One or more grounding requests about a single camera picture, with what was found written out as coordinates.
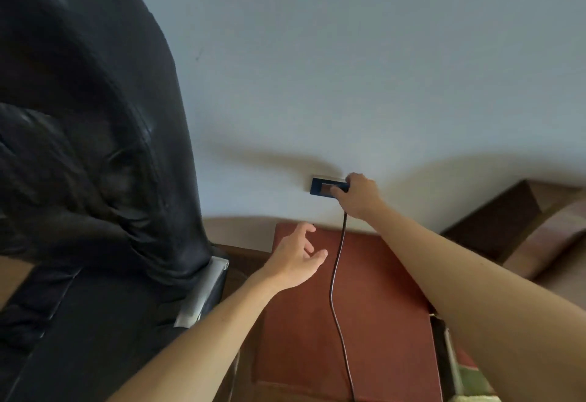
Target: white wall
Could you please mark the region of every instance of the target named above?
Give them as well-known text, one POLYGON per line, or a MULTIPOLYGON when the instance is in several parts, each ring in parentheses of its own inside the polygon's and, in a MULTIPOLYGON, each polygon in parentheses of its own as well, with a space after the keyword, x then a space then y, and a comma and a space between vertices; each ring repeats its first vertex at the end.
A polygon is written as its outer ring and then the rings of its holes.
POLYGON ((586 183, 584 0, 145 2, 214 242, 270 249, 281 218, 339 226, 311 174, 364 172, 434 230, 525 176, 586 183))

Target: black leather chair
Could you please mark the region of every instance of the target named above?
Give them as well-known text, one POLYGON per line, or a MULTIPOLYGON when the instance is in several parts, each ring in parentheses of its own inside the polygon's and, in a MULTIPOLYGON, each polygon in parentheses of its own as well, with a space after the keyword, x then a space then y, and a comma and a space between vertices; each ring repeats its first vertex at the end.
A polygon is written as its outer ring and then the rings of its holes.
POLYGON ((0 254, 36 264, 0 313, 0 401, 104 401, 218 302, 142 0, 0 0, 0 209, 0 254))

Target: black chair backrest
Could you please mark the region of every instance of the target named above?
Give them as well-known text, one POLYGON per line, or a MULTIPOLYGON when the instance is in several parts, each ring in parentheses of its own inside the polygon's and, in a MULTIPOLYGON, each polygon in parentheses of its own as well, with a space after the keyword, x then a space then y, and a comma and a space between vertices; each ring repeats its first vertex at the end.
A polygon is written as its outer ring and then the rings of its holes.
POLYGON ((143 0, 0 0, 0 209, 37 247, 123 234, 163 283, 208 263, 175 64, 143 0))

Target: black power cord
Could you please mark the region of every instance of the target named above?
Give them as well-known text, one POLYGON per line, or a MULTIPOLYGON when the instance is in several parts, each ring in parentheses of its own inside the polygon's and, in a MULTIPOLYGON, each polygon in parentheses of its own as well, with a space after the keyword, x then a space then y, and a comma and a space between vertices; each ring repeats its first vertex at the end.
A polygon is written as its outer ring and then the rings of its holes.
POLYGON ((344 353, 344 363, 346 364, 346 372, 348 374, 348 381, 350 382, 350 392, 352 393, 352 402, 356 402, 356 395, 354 394, 354 383, 352 382, 352 375, 350 374, 350 366, 348 365, 348 354, 346 353, 346 344, 344 343, 344 336, 340 329, 340 323, 336 317, 336 310, 333 308, 333 283, 336 280, 336 271, 338 270, 338 263, 340 262, 340 254, 342 253, 342 245, 344 245, 344 236, 346 235, 346 220, 348 220, 348 213, 344 213, 344 223, 342 224, 342 236, 340 237, 340 246, 338 248, 338 255, 333 264, 332 282, 330 283, 330 308, 332 309, 333 320, 336 323, 338 334, 340 335, 340 342, 342 343, 342 352, 344 353))

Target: forearm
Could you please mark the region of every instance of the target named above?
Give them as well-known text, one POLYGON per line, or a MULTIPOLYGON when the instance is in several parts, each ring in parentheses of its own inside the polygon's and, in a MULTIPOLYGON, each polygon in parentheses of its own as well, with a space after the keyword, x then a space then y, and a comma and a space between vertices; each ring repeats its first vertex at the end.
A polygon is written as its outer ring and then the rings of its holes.
POLYGON ((255 274, 150 361, 108 402, 211 401, 254 322, 276 293, 255 274))
POLYGON ((502 399, 584 397, 584 311, 386 206, 366 220, 502 399))

